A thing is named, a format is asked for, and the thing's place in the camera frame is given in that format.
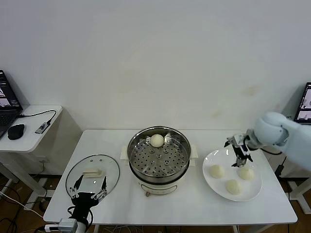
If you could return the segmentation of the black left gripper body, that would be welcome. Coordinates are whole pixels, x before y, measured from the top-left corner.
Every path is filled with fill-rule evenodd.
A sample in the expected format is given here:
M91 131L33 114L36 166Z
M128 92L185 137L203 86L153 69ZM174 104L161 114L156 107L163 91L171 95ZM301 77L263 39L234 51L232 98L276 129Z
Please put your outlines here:
M98 200L95 199L95 193L79 192L72 197L72 204L72 218L78 222L87 222L88 213L92 207L98 205Z

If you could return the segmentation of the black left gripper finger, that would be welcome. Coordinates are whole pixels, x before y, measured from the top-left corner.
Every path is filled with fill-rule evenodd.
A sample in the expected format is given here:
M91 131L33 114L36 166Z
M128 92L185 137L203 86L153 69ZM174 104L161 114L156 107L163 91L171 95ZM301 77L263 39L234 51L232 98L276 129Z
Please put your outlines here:
M91 198L94 200L102 200L106 195L107 195L107 177L105 176L100 191L94 194Z
M81 175L79 177L79 179L77 179L73 185L73 187L70 187L69 188L69 196L71 198L74 198L77 194L78 194L78 190L79 190L79 187L82 183L82 180L83 180L83 175Z

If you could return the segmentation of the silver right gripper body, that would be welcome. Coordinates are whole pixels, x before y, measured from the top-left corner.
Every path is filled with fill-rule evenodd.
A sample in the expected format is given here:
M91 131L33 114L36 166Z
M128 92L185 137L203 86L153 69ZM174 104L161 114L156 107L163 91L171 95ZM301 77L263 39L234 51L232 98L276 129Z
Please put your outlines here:
M230 142L235 152L248 152L247 141L249 141L247 134L235 134L231 137Z

